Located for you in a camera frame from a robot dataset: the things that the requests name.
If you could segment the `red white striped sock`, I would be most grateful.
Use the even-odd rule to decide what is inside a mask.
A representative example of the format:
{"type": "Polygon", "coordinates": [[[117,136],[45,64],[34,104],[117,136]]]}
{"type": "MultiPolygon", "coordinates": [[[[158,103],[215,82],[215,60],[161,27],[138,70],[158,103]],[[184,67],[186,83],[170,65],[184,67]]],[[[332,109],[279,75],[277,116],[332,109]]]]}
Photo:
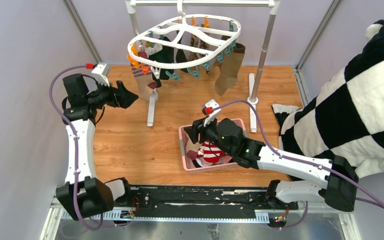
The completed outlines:
{"type": "Polygon", "coordinates": [[[209,141],[201,144],[200,151],[203,153],[203,157],[199,159],[205,166],[221,164],[224,161],[224,157],[227,156],[224,151],[209,141]]]}

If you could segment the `dark green sock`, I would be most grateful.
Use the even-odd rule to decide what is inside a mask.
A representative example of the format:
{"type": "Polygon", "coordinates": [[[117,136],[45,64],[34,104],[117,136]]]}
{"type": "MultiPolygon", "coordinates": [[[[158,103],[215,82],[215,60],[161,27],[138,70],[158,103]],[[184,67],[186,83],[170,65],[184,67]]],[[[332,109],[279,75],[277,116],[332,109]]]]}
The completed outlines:
{"type": "MultiPolygon", "coordinates": [[[[174,48],[164,45],[162,50],[149,56],[149,60],[156,61],[159,63],[174,63],[174,48]]],[[[173,69],[161,69],[160,71],[160,80],[168,80],[170,77],[166,74],[166,71],[169,71],[171,74],[174,72],[173,69]]]]}

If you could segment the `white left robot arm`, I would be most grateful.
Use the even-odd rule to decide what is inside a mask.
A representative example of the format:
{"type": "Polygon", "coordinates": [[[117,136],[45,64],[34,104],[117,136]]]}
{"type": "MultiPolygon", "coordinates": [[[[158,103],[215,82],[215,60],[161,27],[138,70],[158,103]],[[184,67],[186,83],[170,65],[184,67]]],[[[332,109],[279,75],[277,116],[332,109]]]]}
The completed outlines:
{"type": "Polygon", "coordinates": [[[116,86],[98,84],[94,91],[89,91],[81,73],[68,75],[62,81],[67,93],[63,102],[70,104],[62,111],[69,154],[64,185],[56,189],[57,199],[75,221],[111,211],[115,203],[129,206],[133,193],[124,177],[108,182],[97,178],[93,144],[98,110],[105,106],[126,109],[138,96],[121,80],[115,82],[116,86]]]}

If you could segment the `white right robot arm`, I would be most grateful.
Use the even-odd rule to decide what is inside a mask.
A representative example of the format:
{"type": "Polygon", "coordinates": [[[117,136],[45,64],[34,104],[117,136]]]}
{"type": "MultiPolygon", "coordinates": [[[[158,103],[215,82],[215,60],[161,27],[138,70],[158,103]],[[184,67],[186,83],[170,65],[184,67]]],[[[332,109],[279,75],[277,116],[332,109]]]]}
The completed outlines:
{"type": "Polygon", "coordinates": [[[183,130],[194,144],[213,143],[243,168],[277,171],[299,178],[270,182],[265,201],[272,209],[303,201],[324,202],[342,212],[354,211],[357,195],[354,183],[359,177],[344,157],[314,158],[270,148],[262,141],[246,137],[243,128],[228,118],[208,124],[203,118],[198,119],[183,130]]]}

